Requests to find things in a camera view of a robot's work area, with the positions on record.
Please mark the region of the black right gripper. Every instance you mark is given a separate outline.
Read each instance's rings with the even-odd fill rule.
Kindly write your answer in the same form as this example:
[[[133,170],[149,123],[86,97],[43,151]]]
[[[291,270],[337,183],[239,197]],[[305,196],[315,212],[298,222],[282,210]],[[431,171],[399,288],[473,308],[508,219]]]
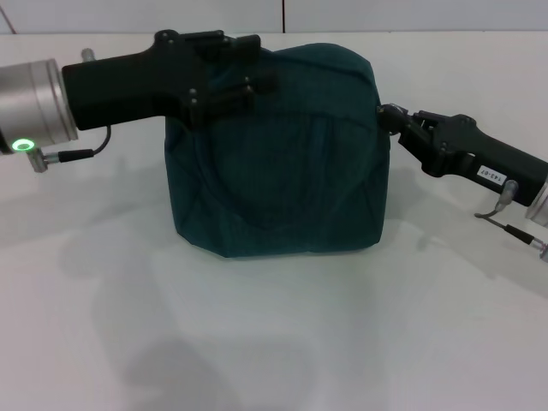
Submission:
[[[514,201],[530,206],[548,178],[548,162],[483,133],[465,115],[409,113],[397,104],[378,107],[378,126],[420,161],[429,176],[460,176],[500,194],[518,184]]]

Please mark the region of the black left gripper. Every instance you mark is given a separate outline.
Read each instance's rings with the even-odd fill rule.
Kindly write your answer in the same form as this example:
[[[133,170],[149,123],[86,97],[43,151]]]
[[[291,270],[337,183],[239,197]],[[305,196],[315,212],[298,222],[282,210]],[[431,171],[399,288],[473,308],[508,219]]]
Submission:
[[[204,61],[254,61],[260,50],[257,34],[163,30],[145,51],[63,67],[68,107],[80,130],[155,116],[199,127],[248,110],[257,96],[278,89],[279,76],[271,71],[209,84]]]

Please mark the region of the dark teal insulated lunch bag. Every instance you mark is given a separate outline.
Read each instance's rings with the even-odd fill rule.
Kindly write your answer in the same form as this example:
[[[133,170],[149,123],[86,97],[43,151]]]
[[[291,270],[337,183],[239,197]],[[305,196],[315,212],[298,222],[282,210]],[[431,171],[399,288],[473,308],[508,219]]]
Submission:
[[[176,232],[227,258],[342,253],[377,244],[390,139],[377,124],[372,65],[334,44],[262,51],[208,69],[220,90],[274,74],[273,92],[191,130],[166,122]]]

